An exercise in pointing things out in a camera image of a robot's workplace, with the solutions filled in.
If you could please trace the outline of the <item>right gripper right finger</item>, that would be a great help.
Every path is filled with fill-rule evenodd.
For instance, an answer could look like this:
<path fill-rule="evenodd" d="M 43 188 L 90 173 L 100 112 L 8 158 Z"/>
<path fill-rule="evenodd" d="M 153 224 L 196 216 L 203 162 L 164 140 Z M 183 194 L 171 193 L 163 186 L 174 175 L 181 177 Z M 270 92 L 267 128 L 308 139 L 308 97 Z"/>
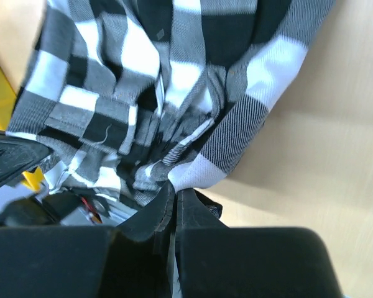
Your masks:
<path fill-rule="evenodd" d="M 220 221 L 223 206 L 195 189 L 177 192 L 177 230 L 227 228 Z"/>

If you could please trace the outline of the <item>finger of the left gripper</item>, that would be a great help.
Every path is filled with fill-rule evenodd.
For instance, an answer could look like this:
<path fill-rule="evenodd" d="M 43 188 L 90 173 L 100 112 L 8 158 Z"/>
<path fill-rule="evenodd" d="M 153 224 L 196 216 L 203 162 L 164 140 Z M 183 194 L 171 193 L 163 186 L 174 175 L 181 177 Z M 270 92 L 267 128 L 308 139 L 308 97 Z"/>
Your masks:
<path fill-rule="evenodd" d="M 35 169 L 51 154 L 52 150 L 39 142 L 10 137 L 0 131 L 0 187 Z"/>

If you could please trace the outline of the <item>black white checkered shirt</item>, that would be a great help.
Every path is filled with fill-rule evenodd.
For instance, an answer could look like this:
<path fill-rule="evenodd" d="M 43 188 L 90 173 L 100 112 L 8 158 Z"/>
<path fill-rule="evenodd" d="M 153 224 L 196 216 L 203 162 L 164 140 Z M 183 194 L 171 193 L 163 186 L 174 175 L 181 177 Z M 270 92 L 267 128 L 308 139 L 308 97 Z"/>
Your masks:
<path fill-rule="evenodd" d="M 50 192 L 139 210 L 229 175 L 333 1 L 48 1 L 6 133 Z"/>

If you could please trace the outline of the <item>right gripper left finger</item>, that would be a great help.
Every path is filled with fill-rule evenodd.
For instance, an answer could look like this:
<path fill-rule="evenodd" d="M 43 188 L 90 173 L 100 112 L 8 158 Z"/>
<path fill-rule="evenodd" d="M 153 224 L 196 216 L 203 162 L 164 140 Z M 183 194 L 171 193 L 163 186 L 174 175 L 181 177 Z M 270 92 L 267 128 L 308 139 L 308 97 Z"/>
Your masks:
<path fill-rule="evenodd" d="M 174 202 L 175 190 L 167 181 L 151 202 L 117 226 L 117 229 L 132 241 L 146 242 L 156 233 L 163 232 L 171 222 Z"/>

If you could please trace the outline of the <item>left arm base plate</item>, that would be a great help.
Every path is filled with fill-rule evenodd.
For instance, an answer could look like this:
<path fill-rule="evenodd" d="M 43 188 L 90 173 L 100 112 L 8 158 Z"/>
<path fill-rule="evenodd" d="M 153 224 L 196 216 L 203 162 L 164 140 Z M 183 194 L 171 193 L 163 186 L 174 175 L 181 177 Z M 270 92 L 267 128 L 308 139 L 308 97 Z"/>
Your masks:
<path fill-rule="evenodd" d="M 18 198 L 0 211 L 0 227 L 38 225 L 111 225 L 131 218 L 136 210 L 104 196 L 65 191 Z"/>

